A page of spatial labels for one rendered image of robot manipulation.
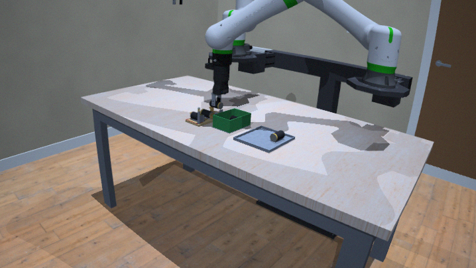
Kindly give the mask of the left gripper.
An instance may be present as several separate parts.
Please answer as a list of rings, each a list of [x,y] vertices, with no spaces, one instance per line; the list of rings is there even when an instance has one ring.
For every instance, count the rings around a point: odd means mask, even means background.
[[[217,66],[218,65],[218,66]],[[221,102],[221,95],[229,93],[229,68],[232,65],[232,54],[216,54],[212,53],[212,62],[208,58],[205,68],[213,70],[213,93],[211,97],[211,105],[216,105],[217,101]]]

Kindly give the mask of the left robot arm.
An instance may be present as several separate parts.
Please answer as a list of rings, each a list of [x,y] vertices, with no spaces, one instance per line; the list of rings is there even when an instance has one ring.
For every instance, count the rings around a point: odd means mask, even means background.
[[[364,84],[393,89],[402,34],[399,30],[376,24],[343,0],[254,0],[206,31],[206,42],[216,54],[232,54],[233,41],[255,25],[301,2],[319,9],[349,33],[369,52]]]

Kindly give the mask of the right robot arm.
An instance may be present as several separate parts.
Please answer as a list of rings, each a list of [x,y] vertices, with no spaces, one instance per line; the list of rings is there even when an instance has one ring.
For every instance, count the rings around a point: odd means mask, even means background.
[[[232,14],[238,12],[239,10],[241,10],[242,8],[244,8],[251,2],[253,2],[253,0],[236,0],[236,10],[225,11],[223,13],[222,20],[230,17]],[[252,31],[255,27],[256,25],[252,27],[251,29],[249,29],[248,31],[246,31],[245,33]],[[233,41],[232,57],[243,57],[243,56],[246,56],[246,54],[250,55],[252,53],[250,49],[252,49],[253,47],[250,46],[249,44],[245,44],[245,33],[243,33],[241,36],[237,37]]]

